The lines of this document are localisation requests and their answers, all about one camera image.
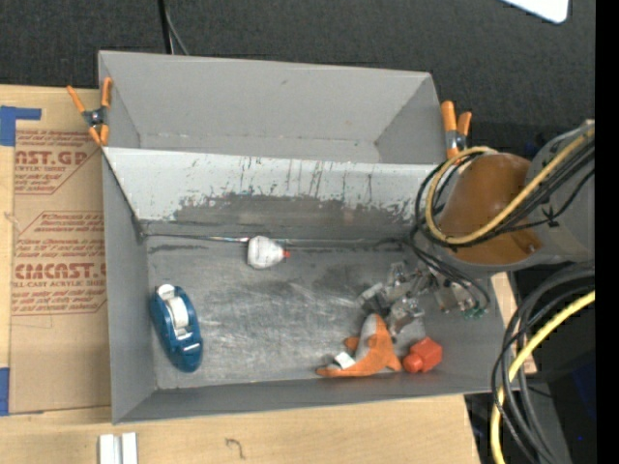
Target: gray bin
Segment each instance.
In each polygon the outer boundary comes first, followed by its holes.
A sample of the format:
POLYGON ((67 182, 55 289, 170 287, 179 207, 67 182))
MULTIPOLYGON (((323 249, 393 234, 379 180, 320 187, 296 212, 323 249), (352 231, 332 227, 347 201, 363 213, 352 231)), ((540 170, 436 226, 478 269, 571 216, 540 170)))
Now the gray bin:
POLYGON ((314 373, 359 333, 356 297, 392 263, 417 263, 395 241, 445 156, 428 73, 101 52, 106 77, 113 422, 489 390, 503 329, 494 304, 479 320, 422 304, 444 348, 424 375, 314 373), (255 235, 291 256, 251 268, 255 235), (171 365, 151 324, 162 283, 182 286, 198 313, 193 373, 171 365))

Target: scratches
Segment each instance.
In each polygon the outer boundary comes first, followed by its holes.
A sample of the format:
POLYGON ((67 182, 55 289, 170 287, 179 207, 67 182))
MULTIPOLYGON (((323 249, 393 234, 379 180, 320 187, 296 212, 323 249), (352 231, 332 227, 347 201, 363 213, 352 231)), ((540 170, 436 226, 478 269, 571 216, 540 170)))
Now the scratches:
POLYGON ((239 450, 239 458, 241 460, 245 460, 245 454, 243 453, 243 446, 241 445, 241 442, 239 442, 238 440, 234 439, 234 438, 226 438, 225 439, 225 446, 228 447, 229 449, 238 449, 239 450))

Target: clutter of small objects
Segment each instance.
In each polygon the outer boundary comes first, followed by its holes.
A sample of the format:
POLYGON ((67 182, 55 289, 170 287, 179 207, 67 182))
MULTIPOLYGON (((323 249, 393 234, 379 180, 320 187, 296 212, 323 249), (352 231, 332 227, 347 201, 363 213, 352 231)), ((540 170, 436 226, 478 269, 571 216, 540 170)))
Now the clutter of small objects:
MULTIPOLYGON (((289 257, 289 250, 273 239, 248 239, 248 265, 256 270, 271 268, 289 257)), ((446 293, 453 293, 452 288, 445 287, 441 277, 430 268, 411 271, 403 261, 393 263, 385 282, 373 284, 356 298, 365 313, 358 336, 345 338, 346 349, 315 373, 326 378, 346 378, 390 370, 426 373, 434 369, 442 361, 443 348, 425 334, 425 312, 420 298, 436 299, 443 306, 446 293), (410 327, 417 327, 416 332, 424 334, 410 341, 406 353, 399 356, 395 345, 410 327)), ((202 360, 203 340, 197 313, 183 288, 160 285, 151 298, 150 314, 172 364, 181 371, 196 371, 202 360)))

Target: box floor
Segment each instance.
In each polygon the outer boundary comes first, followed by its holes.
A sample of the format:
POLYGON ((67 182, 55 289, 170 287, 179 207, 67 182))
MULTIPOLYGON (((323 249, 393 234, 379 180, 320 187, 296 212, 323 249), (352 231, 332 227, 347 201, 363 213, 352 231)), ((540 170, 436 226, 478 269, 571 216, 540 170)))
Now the box floor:
MULTIPOLYGON (((384 283, 392 263, 404 259, 413 270, 417 261, 408 248, 397 244, 290 250, 290 258, 277 266, 255 270, 247 265, 244 244, 148 238, 151 290, 162 283, 182 286, 197 312, 204 339, 201 366, 194 373, 183 373, 171 365, 152 329, 158 388, 317 378, 314 370, 344 350, 343 340, 361 329, 367 313, 356 302, 357 296, 378 281, 384 283)), ((427 330, 444 343, 446 354, 450 345, 454 347, 443 364, 459 383, 462 373, 479 375, 479 369, 487 368, 490 359, 481 355, 485 349, 475 346, 487 346, 485 334, 496 331, 496 315, 476 320, 471 329, 473 320, 441 312, 433 299, 420 306, 426 315, 402 331, 398 354, 404 355, 427 330), (462 345, 467 338, 468 351, 462 345)))

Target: wire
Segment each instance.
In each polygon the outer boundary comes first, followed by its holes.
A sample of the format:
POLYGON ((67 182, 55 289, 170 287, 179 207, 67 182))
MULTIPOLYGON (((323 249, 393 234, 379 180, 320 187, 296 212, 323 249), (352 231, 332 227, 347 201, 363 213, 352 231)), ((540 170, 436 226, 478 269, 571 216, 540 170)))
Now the wire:
POLYGON ((172 35, 170 34, 170 28, 167 21, 167 12, 165 11, 165 1, 157 0, 157 7, 159 9, 159 18, 162 23, 163 42, 165 44, 165 53, 172 55, 174 51, 174 43, 172 42, 172 35))
POLYGON ((494 368, 492 369, 492 377, 491 377, 491 389, 494 394, 495 404, 497 404, 497 408, 503 417, 506 426, 512 433, 516 443, 523 451, 523 453, 529 457, 530 452, 523 444, 519 435, 516 431, 516 426, 513 424, 511 417, 504 410, 503 406, 498 402, 498 389, 496 387, 497 373, 499 367, 502 363, 503 367, 503 386, 507 387, 508 390, 505 391, 508 407, 511 409, 511 413, 513 417, 516 419, 516 423, 520 429, 522 429, 522 434, 527 438, 531 447, 535 449, 538 454, 546 456, 548 454, 553 454, 548 445, 545 442, 545 435, 542 431, 541 425, 537 419, 537 415, 535 409, 533 408, 533 404, 530 400, 530 394, 528 391, 528 383, 526 380, 524 369, 522 368, 518 372, 518 381, 520 383, 520 394, 521 394, 521 403, 523 405, 523 409, 525 410, 525 414, 530 421, 530 425, 532 427, 532 432, 528 431, 528 424, 524 421, 523 415, 517 408, 516 398, 512 393, 511 385, 509 382, 509 375, 507 366, 510 364, 510 354, 511 349, 514 347, 514 343, 517 342, 517 348, 521 349, 524 345, 525 334, 530 332, 531 329, 537 325, 551 310, 553 310, 560 303, 565 302, 565 300, 569 296, 579 295, 584 292, 589 292, 593 288, 592 284, 588 285, 580 285, 576 289, 572 289, 567 294, 562 294, 559 297, 554 298, 549 304, 543 307, 541 310, 537 311, 537 313, 531 317, 531 313, 536 309, 538 302, 545 296, 547 292, 553 290, 559 286, 566 286, 569 283, 582 282, 585 279, 595 278, 595 261, 583 262, 583 263, 574 263, 570 266, 567 266, 560 270, 559 272, 551 275, 544 282, 542 282, 538 287, 535 288, 522 302, 522 304, 518 307, 516 313, 510 319, 508 326, 506 327, 504 339, 503 339, 503 351, 501 352, 494 368), (520 327, 520 330, 517 333, 514 333, 516 327, 520 327))
MULTIPOLYGON (((510 365, 509 369, 509 381, 512 382, 520 369, 520 367, 524 364, 527 357, 556 329, 559 325, 561 325, 566 319, 570 316, 573 316, 581 309, 590 305, 596 300, 595 290, 583 296, 573 303, 569 304, 567 307, 562 309, 559 313, 557 313, 551 320, 546 322, 543 327, 541 327, 535 335, 531 338, 531 340, 517 353, 514 362, 510 365)), ((501 386, 498 392, 498 405, 502 405, 505 400, 505 392, 504 387, 501 386)), ((490 419, 490 446, 492 449, 492 456, 496 462, 496 464, 505 464, 505 459, 503 457, 503 451, 501 450, 501 441, 500 441, 500 421, 501 421, 501 413, 499 412, 498 405, 495 405, 492 409, 492 416, 490 419)))
POLYGON ((548 174, 552 170, 554 170, 560 163, 562 163, 569 155, 571 155, 581 144, 585 143, 589 138, 593 137, 595 134, 595 127, 590 125, 586 125, 582 128, 579 128, 579 131, 584 131, 583 134, 579 135, 576 139, 574 139, 570 144, 568 144, 563 150, 561 150, 532 180, 531 182, 490 222, 485 224, 483 227, 479 228, 471 232, 468 235, 454 237, 447 236, 443 234, 440 229, 437 227, 434 222, 432 216, 432 206, 434 201, 434 194, 436 192, 436 188, 438 183, 445 175, 445 172, 449 170, 453 165, 458 163, 462 159, 466 159, 470 157, 472 154, 476 153, 496 153, 494 150, 487 147, 477 147, 477 148, 469 148, 468 150, 464 150, 460 152, 458 155, 450 158, 447 162, 441 167, 441 169, 434 176, 427 193, 427 204, 426 204, 426 224, 429 229, 429 232, 434 236, 436 240, 439 242, 445 243, 446 245, 466 245, 470 244, 476 239, 483 237, 490 230, 497 227, 502 221, 505 220, 517 207, 522 203, 522 201, 531 194, 534 190, 536 190, 540 184, 546 179, 548 174))
POLYGON ((179 47, 181 48, 181 51, 183 52, 184 55, 191 55, 188 50, 187 47, 185 46, 185 44, 183 43, 183 40, 181 40, 181 37, 179 36, 178 32, 176 31, 176 27, 174 26, 174 24, 172 23, 172 19, 170 17, 170 14, 168 11, 165 12, 165 19, 167 20, 167 25, 170 28, 170 32, 172 33, 172 36, 174 37, 174 40, 176 40, 176 43, 179 45, 179 47))
MULTIPOLYGON (((526 380, 526 373, 523 368, 518 371, 518 382, 519 382, 519 388, 520 388, 519 390, 520 402, 525 411, 524 414, 526 415, 527 419, 529 419, 528 423, 527 421, 525 421, 523 414, 520 412, 520 410, 517 407, 516 397, 511 389, 511 385, 509 381, 508 365, 510 361, 509 359, 510 354, 511 354, 510 351, 512 350, 514 343, 516 341, 518 342, 518 344, 520 344, 521 342, 523 343, 525 334, 529 332, 531 328, 537 325, 550 311, 552 311, 555 307, 557 307, 557 305, 564 303, 566 299, 568 299, 569 297, 578 296, 579 294, 589 292, 590 290, 591 290, 591 287, 583 286, 583 287, 579 287, 577 290, 571 290, 565 294, 561 294, 560 296, 554 298, 549 304, 547 304, 541 310, 539 310, 534 315, 534 317, 531 319, 529 319, 528 316, 522 315, 523 317, 519 320, 519 322, 520 324, 524 324, 525 326, 521 327, 520 330, 516 334, 510 337, 510 332, 513 331, 515 324, 517 323, 517 315, 515 315, 512 318, 510 325, 506 329, 505 340, 503 343, 503 351, 501 353, 501 356, 499 357, 496 364, 494 365, 494 368, 492 369, 492 393, 495 394, 494 396, 495 403, 498 404, 498 395, 497 395, 498 390, 496 387, 495 380, 497 378, 499 367, 501 365, 503 367, 503 375, 502 375, 503 376, 502 378, 503 387, 508 388, 508 389, 505 389, 505 395, 507 399, 507 407, 510 408, 510 413, 512 415, 509 416, 505 412, 504 410, 505 404, 499 405, 498 409, 501 412, 501 416, 503 417, 506 425, 508 426, 510 433, 512 433, 512 436, 514 437, 516 443, 518 444, 520 449, 526 454, 528 450, 524 447, 524 444, 522 443, 521 439, 518 436, 518 433, 516 430, 516 428, 518 428, 520 432, 522 433, 522 435, 526 438, 527 442, 531 445, 531 447, 539 455, 543 456, 546 460, 550 462, 552 462, 553 460, 552 455, 554 454, 554 452, 547 444, 544 431, 537 418, 535 408, 533 407, 532 401, 530 399, 528 382, 526 380)), ((529 304, 527 305, 530 306, 528 307, 528 309, 529 310, 533 309, 535 307, 536 302, 537 300, 535 300, 531 304, 531 302, 528 301, 529 304)))

